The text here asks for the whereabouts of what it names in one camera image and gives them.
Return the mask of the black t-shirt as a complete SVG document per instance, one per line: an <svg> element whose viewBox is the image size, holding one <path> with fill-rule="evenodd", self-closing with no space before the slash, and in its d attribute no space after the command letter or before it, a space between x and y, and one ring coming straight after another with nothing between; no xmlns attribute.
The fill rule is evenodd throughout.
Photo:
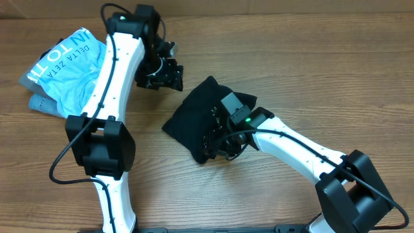
<svg viewBox="0 0 414 233"><path fill-rule="evenodd" d="M199 84L177 108L162 130L187 148L199 164L222 155L228 161L236 159L246 149L232 138L218 146L215 140L231 133L230 115L221 100L233 91L217 83L213 76Z"/></svg>

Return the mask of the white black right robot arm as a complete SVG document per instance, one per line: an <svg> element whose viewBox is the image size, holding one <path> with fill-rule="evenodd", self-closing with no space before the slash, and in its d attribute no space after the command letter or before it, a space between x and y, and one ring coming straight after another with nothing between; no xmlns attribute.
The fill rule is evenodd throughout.
<svg viewBox="0 0 414 233"><path fill-rule="evenodd" d="M247 146L282 160L315 187L321 213L305 225L281 225L278 232L369 232L394 207L369 157L346 155L290 129L273 113L247 105L212 108L204 153L235 159Z"/></svg>

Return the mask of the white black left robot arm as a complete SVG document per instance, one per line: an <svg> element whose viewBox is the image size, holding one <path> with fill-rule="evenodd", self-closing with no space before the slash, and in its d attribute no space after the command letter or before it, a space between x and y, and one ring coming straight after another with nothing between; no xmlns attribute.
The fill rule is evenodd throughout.
<svg viewBox="0 0 414 233"><path fill-rule="evenodd" d="M79 116L67 118L65 130L85 183L96 187L103 214L100 232L136 232L128 177L136 152L125 126L133 84L144 89L183 89L183 67L174 59L174 42L158 35L159 14L116 12L106 20L107 49L98 83Z"/></svg>

